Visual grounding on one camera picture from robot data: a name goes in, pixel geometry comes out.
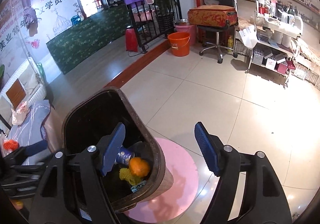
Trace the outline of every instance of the green bottle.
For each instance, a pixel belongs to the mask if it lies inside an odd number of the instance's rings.
[[[292,2],[289,2],[289,3],[290,3],[290,8],[289,8],[289,10],[288,10],[288,14],[294,15],[294,10],[293,10],[293,8],[292,8]]]

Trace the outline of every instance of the red suitcase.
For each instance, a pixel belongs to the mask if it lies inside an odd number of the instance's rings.
[[[226,28],[238,24],[238,15],[234,7],[204,5],[188,11],[189,23],[198,26]]]

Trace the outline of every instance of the orange bucket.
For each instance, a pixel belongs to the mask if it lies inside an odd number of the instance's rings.
[[[172,53],[175,56],[186,56],[190,52],[190,34],[187,32],[177,32],[168,35]]]

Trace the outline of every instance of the rolling stool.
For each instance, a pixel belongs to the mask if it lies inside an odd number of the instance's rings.
[[[233,57],[237,58],[238,54],[230,47],[226,47],[226,46],[221,46],[219,45],[219,33],[220,32],[224,32],[226,30],[229,29],[229,26],[227,28],[216,28],[216,27],[209,27],[209,26],[198,26],[199,29],[205,30],[205,31],[211,31],[211,32],[215,32],[216,33],[216,43],[210,43],[210,42],[204,42],[202,43],[203,47],[206,47],[207,44],[210,44],[212,46],[204,48],[202,51],[199,52],[199,55],[202,56],[203,55],[203,51],[210,49],[210,48],[217,48],[218,49],[218,54],[219,54],[219,58],[218,58],[218,63],[222,63],[223,61],[223,57],[222,57],[222,52],[220,48],[225,48],[225,49],[229,49],[231,51],[233,51]]]

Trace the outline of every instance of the green tablecloth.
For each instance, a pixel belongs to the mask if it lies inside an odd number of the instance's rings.
[[[125,34],[131,21],[126,5],[94,14],[47,42],[47,47],[63,74],[84,59]]]

